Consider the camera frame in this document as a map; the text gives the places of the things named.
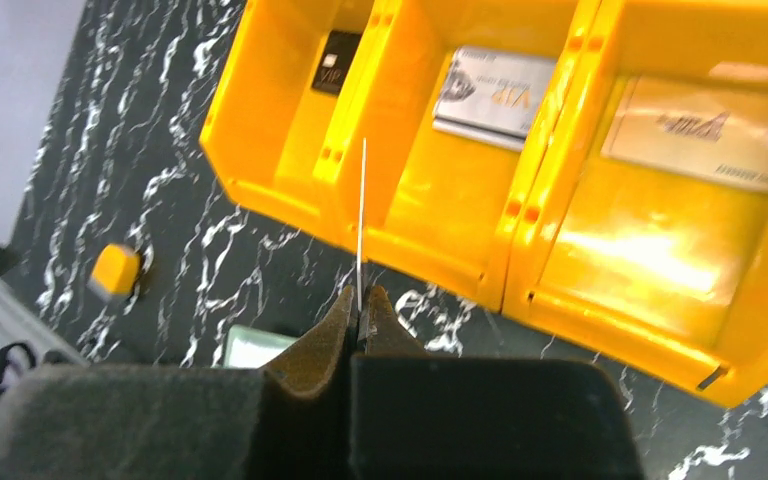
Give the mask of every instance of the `yellow cube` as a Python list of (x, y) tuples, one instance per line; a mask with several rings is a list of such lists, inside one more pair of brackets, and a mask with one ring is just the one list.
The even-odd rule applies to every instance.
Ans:
[(92, 271), (89, 287), (105, 302), (124, 301), (131, 296), (140, 269), (140, 256), (125, 245), (104, 247)]

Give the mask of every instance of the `black card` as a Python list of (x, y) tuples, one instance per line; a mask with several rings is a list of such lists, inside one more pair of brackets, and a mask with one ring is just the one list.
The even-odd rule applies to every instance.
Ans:
[(360, 44), (360, 36), (360, 33), (337, 30), (328, 35), (325, 50), (313, 77), (313, 89), (334, 95), (340, 93)]

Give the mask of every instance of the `plastic container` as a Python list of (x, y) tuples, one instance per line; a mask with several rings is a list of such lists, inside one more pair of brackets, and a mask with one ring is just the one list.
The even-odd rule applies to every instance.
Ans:
[[(516, 219), (598, 3), (391, 0), (355, 100), (328, 131), (332, 160), (315, 171), (342, 245), (356, 242), (367, 138), (366, 255), (500, 309)], [(432, 129), (452, 55), (464, 45), (558, 59), (521, 153)]]
[(338, 95), (311, 88), (333, 30), (364, 32), (388, 2), (249, 0), (201, 133), (231, 201), (339, 243), (323, 222), (314, 165), (333, 116), (351, 102), (374, 35), (364, 33)]
[(584, 50), (503, 312), (736, 406), (768, 383), (768, 193), (601, 152), (632, 77), (768, 93), (768, 1), (604, 0)]

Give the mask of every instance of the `light green object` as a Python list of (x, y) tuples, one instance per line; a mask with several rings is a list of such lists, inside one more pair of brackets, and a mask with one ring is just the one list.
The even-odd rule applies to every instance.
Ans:
[(225, 368), (260, 368), (295, 342), (293, 337), (234, 325), (225, 339)]

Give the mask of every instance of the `marble countertop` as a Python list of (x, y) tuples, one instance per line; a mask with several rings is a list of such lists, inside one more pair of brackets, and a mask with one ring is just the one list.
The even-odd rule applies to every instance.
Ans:
[[(233, 206), (199, 147), (241, 14), (240, 0), (86, 6), (6, 280), (92, 361), (217, 365), (232, 325), (299, 336), (354, 278), (351, 255)], [(150, 267), (139, 300), (108, 307), (87, 290), (108, 243)], [(602, 367), (649, 478), (768, 480), (768, 386), (726, 411), (434, 285), (376, 266), (372, 278), (429, 350)]]

